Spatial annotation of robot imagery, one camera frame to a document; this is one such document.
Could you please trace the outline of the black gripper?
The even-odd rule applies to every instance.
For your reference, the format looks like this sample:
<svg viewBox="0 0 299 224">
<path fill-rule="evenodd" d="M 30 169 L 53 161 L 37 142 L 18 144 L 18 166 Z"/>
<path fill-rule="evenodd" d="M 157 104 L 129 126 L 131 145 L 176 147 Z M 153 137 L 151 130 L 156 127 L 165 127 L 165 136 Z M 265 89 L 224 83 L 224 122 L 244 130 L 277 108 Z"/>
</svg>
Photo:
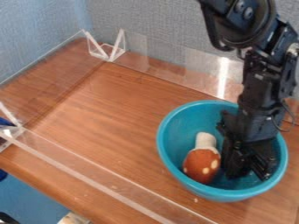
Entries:
<svg viewBox="0 0 299 224">
<path fill-rule="evenodd" d="M 272 141 L 285 114 L 283 104 L 256 108 L 240 105 L 235 114 L 227 109 L 219 114 L 217 130 L 223 135 L 220 167 L 227 178 L 244 177 L 251 168 L 261 181 L 268 180 L 277 166 Z"/>
</svg>

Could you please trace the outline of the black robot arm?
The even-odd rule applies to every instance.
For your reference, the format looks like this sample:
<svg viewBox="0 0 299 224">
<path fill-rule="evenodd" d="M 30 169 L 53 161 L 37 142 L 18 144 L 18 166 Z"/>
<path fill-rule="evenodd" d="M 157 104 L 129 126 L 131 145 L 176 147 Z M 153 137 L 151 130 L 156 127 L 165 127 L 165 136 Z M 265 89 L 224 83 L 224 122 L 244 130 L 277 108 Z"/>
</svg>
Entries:
<svg viewBox="0 0 299 224">
<path fill-rule="evenodd" d="M 272 145 L 292 114 L 285 98 L 293 94 L 299 34 L 280 19 L 275 0 L 197 0 L 209 42 L 244 61 L 237 112 L 220 112 L 224 137 L 220 166 L 231 179 L 253 172 L 268 179 L 277 158 Z"/>
</svg>

